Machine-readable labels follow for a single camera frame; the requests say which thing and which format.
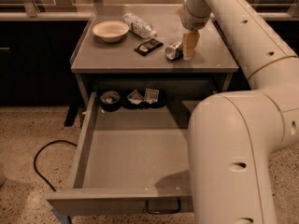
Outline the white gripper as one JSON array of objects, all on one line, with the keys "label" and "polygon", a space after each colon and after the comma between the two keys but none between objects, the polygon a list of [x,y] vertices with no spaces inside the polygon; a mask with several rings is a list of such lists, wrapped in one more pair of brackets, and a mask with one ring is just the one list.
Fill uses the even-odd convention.
[{"label": "white gripper", "polygon": [[188,61],[193,57],[199,40],[199,32],[205,27],[211,14],[211,9],[205,0],[184,0],[180,21],[188,31],[183,35],[183,58]]}]

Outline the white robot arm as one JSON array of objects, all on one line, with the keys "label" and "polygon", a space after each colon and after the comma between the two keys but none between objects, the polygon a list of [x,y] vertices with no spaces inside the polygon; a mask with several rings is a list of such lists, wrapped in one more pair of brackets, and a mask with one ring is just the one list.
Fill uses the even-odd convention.
[{"label": "white robot arm", "polygon": [[190,32],[215,17],[249,89],[193,110],[188,159],[195,224],[277,224],[269,156],[298,142],[299,62],[246,0],[185,0]]}]

